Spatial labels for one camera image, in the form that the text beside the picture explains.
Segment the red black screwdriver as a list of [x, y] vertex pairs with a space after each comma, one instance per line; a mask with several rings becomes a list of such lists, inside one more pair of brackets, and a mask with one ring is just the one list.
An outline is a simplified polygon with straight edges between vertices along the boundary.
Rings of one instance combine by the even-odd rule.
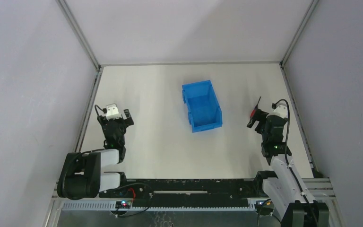
[[259, 99], [258, 99], [258, 101], [257, 101], [256, 105], [254, 106], [254, 109], [252, 110], [252, 112], [251, 112], [251, 114], [250, 114], [250, 118], [253, 118], [253, 117], [254, 117], [254, 115], [255, 115], [255, 113], [256, 113], [256, 111], [258, 110], [258, 106], [259, 106], [260, 100], [261, 100], [261, 97], [259, 97]]

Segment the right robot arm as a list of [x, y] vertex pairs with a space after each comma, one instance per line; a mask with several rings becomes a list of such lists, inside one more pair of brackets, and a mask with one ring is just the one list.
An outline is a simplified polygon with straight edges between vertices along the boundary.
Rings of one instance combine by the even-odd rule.
[[262, 190], [274, 204], [282, 227], [327, 227], [329, 209], [311, 194], [300, 177], [283, 136], [289, 118], [260, 109], [251, 112], [248, 128], [254, 124], [261, 135], [261, 153], [272, 168], [274, 176], [262, 179]]

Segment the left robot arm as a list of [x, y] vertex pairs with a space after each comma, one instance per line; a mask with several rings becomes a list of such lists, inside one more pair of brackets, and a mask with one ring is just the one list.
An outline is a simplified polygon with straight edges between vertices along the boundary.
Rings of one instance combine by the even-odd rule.
[[100, 192], [120, 186], [121, 173], [104, 173], [103, 168], [124, 161], [125, 134], [134, 121], [129, 109], [120, 113], [115, 105], [102, 109], [97, 121], [104, 135], [103, 148], [66, 155], [56, 188], [60, 198], [94, 198]]

